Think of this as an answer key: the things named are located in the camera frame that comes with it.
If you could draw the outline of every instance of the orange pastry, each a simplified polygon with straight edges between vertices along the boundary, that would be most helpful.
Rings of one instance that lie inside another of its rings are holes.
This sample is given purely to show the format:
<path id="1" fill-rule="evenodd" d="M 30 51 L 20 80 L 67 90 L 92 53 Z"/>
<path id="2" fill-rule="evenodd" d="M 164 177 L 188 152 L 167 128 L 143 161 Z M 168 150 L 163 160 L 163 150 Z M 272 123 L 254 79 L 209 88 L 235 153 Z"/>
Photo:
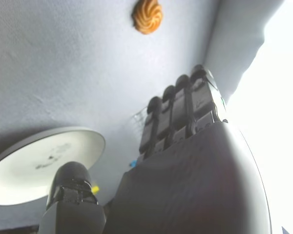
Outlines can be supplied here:
<path id="1" fill-rule="evenodd" d="M 157 0 L 140 0 L 132 17 L 139 32 L 152 33 L 160 26 L 163 19 L 162 6 L 158 4 Z"/>

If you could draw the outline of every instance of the food item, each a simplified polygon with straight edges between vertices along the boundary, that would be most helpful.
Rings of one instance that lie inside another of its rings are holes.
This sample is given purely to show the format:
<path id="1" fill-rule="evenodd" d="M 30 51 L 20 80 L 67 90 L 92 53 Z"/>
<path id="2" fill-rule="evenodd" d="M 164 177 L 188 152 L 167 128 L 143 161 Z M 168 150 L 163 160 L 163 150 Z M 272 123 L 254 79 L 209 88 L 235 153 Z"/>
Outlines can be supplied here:
<path id="1" fill-rule="evenodd" d="M 163 19 L 162 6 L 158 4 L 157 0 L 140 0 L 132 17 L 139 32 L 152 33 L 160 26 Z"/>

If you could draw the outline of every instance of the white plate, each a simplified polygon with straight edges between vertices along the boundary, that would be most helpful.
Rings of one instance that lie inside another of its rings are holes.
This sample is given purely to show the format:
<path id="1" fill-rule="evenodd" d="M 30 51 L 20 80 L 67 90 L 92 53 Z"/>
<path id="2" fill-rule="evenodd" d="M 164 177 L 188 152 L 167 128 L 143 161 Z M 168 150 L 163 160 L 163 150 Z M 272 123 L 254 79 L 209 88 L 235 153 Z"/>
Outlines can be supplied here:
<path id="1" fill-rule="evenodd" d="M 83 127 L 51 129 L 16 143 L 0 154 L 0 205 L 48 195 L 59 167 L 76 161 L 89 169 L 104 148 L 104 137 Z"/>

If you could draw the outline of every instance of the robotic hand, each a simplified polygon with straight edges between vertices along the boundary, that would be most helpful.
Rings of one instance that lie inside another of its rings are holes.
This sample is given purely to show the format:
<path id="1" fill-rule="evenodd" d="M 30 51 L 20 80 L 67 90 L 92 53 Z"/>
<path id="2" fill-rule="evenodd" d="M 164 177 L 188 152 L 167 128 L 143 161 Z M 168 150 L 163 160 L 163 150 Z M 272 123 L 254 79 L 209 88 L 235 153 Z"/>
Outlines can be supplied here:
<path id="1" fill-rule="evenodd" d="M 258 168 L 203 66 L 154 97 L 147 113 L 137 166 L 124 174 L 106 225 L 86 169 L 69 163 L 55 176 L 40 234 L 272 232 Z"/>

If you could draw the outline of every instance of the bright white light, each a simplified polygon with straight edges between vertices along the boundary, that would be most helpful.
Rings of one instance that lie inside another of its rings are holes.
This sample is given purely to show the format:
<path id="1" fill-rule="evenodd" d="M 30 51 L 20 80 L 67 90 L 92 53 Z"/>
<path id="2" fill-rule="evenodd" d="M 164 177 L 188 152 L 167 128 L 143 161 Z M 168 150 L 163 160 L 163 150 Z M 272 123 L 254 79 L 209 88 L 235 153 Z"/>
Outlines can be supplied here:
<path id="1" fill-rule="evenodd" d="M 272 217 L 293 234 L 293 1 L 267 24 L 228 112 L 254 154 Z"/>

